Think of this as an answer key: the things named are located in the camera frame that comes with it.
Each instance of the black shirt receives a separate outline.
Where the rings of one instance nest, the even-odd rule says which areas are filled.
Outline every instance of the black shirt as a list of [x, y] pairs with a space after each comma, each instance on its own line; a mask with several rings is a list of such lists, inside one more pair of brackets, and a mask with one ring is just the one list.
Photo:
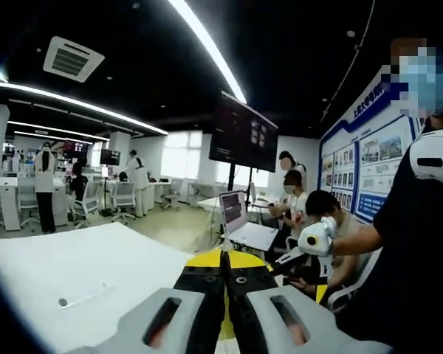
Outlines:
[[432, 333], [443, 324], [435, 320], [443, 316], [443, 183], [415, 178], [409, 150], [373, 225], [384, 238], [380, 257], [337, 326], [415, 353], [438, 341]]
[[69, 188], [71, 191], [75, 192], [75, 199], [77, 201], [82, 201], [83, 199], [83, 192], [86, 190], [86, 185], [89, 180], [85, 176], [77, 176], [74, 179], [72, 179], [71, 184], [69, 185]]

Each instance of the ceiling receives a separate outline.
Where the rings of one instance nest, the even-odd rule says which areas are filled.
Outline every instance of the ceiling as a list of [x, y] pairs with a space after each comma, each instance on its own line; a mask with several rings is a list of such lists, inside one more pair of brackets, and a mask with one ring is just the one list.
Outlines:
[[[392, 38], [443, 39], [443, 7], [437, 5], [434, 13], [411, 1], [376, 1], [363, 46], [331, 102], [365, 32], [371, 0], [186, 2], [224, 56], [248, 104], [276, 122], [283, 135], [320, 137], [388, 62]], [[0, 18], [6, 21], [0, 26], [0, 66], [11, 83], [72, 97], [167, 131], [210, 131], [220, 91], [232, 92], [167, 0], [0, 1]], [[348, 31], [356, 35], [350, 37]], [[105, 59], [84, 83], [45, 72], [44, 58], [54, 36]], [[92, 135], [128, 129], [158, 135], [20, 91], [0, 88], [0, 103], [9, 104], [13, 121]], [[9, 125], [7, 133], [14, 130]]]

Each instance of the poster board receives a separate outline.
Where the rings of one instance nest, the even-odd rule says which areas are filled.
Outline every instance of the poster board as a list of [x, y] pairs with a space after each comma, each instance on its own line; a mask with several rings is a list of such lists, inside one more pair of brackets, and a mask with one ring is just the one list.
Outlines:
[[332, 191], [333, 185], [333, 153], [321, 159], [320, 189]]
[[384, 204], [405, 151], [413, 141], [410, 119], [400, 116], [359, 141], [355, 214], [372, 221]]
[[340, 202], [341, 208], [353, 210], [354, 190], [357, 185], [356, 143], [347, 145], [334, 153], [334, 173], [332, 193]]

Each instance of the air conditioning vent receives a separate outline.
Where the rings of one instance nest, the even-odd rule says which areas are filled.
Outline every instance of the air conditioning vent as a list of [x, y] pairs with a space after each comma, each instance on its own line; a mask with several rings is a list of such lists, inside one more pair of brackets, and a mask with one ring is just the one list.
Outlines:
[[83, 83], [103, 59], [103, 55], [89, 48], [61, 37], [52, 37], [43, 70]]

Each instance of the led light strip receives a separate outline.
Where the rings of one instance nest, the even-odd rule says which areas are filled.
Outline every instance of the led light strip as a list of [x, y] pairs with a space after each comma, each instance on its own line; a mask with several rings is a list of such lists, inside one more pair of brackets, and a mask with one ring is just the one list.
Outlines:
[[59, 136], [51, 136], [51, 135], [43, 135], [43, 134], [34, 134], [34, 133], [25, 133], [24, 131], [14, 131], [15, 134], [21, 134], [21, 135], [30, 135], [30, 136], [39, 136], [40, 138], [47, 138], [47, 139], [56, 139], [56, 140], [70, 140], [71, 142], [81, 142], [83, 144], [93, 145], [91, 142], [85, 142], [83, 140], [77, 140], [77, 139], [71, 139], [71, 138], [60, 138]]
[[117, 119], [124, 120], [124, 121], [126, 121], [128, 123], [139, 125], [140, 127], [143, 127], [143, 128], [146, 128], [146, 129], [150, 129], [152, 131], [156, 131], [157, 133], [160, 133], [160, 134], [164, 134], [164, 135], [168, 135], [169, 134], [167, 131], [164, 131], [163, 129], [159, 129], [159, 128], [153, 127], [152, 125], [140, 122], [139, 120], [136, 120], [134, 118], [123, 116], [122, 114], [109, 111], [108, 109], [97, 107], [96, 105], [91, 105], [89, 103], [81, 102], [79, 100], [75, 100], [73, 98], [61, 96], [59, 94], [53, 94], [52, 92], [40, 90], [38, 88], [33, 88], [33, 87], [23, 86], [23, 85], [17, 85], [15, 83], [0, 83], [0, 87], [6, 88], [6, 89], [25, 91], [25, 92], [29, 92], [31, 94], [39, 94], [41, 96], [54, 98], [56, 100], [64, 101], [64, 102], [67, 102], [67, 103], [71, 103], [73, 105], [79, 105], [80, 107], [84, 107], [84, 108], [87, 108], [87, 109], [90, 109], [90, 110], [93, 110], [93, 111], [96, 111], [96, 112], [99, 112], [99, 113], [102, 113], [102, 114], [106, 114], [106, 115], [108, 115], [110, 117], [114, 117], [114, 118], [117, 118]]
[[108, 138], [103, 138], [102, 136], [95, 136], [95, 135], [90, 135], [90, 134], [85, 134], [85, 133], [78, 133], [76, 131], [65, 131], [64, 129], [57, 129], [57, 128], [51, 128], [51, 127], [44, 127], [43, 125], [35, 125], [35, 124], [29, 124], [29, 123], [21, 123], [21, 122], [14, 122], [9, 120], [8, 124], [16, 124], [16, 125], [23, 125], [24, 127], [32, 127], [32, 128], [40, 128], [40, 129], [47, 129], [48, 131], [59, 131], [61, 133], [68, 133], [68, 134], [74, 134], [74, 135], [80, 135], [80, 136], [86, 136], [88, 138], [93, 138], [93, 139], [99, 139], [99, 140], [103, 140], [104, 142], [109, 142], [110, 139]]
[[176, 9], [176, 11], [182, 16], [182, 18], [187, 22], [189, 27], [193, 30], [199, 40], [202, 42], [205, 49], [208, 51], [208, 54], [212, 57], [215, 64], [218, 66], [221, 74], [223, 74], [225, 80], [233, 91], [236, 99], [243, 103], [246, 102], [246, 98], [244, 98], [243, 92], [239, 87], [238, 82], [236, 81], [233, 73], [230, 70], [227, 62], [223, 58], [219, 49], [217, 48], [215, 42], [208, 34], [204, 25], [197, 18], [195, 13], [193, 13], [192, 9], [187, 5], [184, 0], [168, 0], [171, 5]]

